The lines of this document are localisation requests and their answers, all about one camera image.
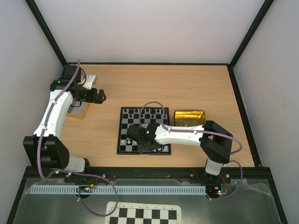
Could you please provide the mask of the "gold metal tray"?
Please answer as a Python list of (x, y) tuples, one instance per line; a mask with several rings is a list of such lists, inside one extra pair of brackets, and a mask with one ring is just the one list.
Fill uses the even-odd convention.
[(200, 126), (206, 123), (205, 112), (202, 110), (176, 110), (174, 112), (175, 126)]

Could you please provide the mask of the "black mounting rail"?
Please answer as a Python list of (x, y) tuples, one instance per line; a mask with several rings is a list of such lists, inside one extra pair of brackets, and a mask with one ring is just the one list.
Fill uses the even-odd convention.
[(222, 168), (218, 176), (209, 175), (204, 168), (124, 168), (124, 167), (91, 167), (88, 173), (99, 175), (110, 181), (119, 179), (137, 180), (176, 180), (200, 184), (230, 182), (230, 171)]

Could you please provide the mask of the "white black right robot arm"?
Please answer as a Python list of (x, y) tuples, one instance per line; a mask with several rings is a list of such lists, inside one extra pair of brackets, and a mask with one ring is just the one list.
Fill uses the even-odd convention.
[(136, 141), (140, 153), (160, 149), (167, 144), (200, 147), (208, 159), (204, 178), (213, 183), (220, 177), (221, 168), (229, 163), (233, 135), (214, 121), (199, 126), (167, 126), (149, 123), (130, 126), (126, 137)]

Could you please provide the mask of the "black grey chess board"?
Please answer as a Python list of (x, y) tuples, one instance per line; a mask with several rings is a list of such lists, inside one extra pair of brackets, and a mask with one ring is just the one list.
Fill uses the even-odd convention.
[(118, 155), (139, 155), (136, 141), (128, 139), (126, 137), (127, 130), (130, 125), (138, 126), (139, 123), (148, 124), (150, 122), (160, 123), (162, 117), (162, 108), (160, 107), (146, 107), (139, 120), (139, 107), (122, 107), (120, 113), (120, 124), (119, 124), (119, 134), (118, 134), (118, 145), (116, 152)]

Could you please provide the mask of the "checkered calibration board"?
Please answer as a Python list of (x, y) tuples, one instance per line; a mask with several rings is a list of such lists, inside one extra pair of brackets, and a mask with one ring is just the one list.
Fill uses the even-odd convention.
[(106, 224), (181, 224), (182, 211), (178, 205), (120, 202), (107, 204)]

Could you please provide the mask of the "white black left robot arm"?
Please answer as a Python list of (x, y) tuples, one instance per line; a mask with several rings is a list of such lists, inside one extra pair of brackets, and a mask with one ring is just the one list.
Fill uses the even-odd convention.
[(103, 89), (93, 87), (96, 75), (88, 75), (77, 65), (64, 66), (61, 77), (50, 84), (50, 98), (38, 128), (26, 136), (23, 146), (32, 167), (84, 172), (88, 159), (71, 155), (61, 141), (61, 131), (67, 114), (83, 112), (89, 104), (106, 100)]

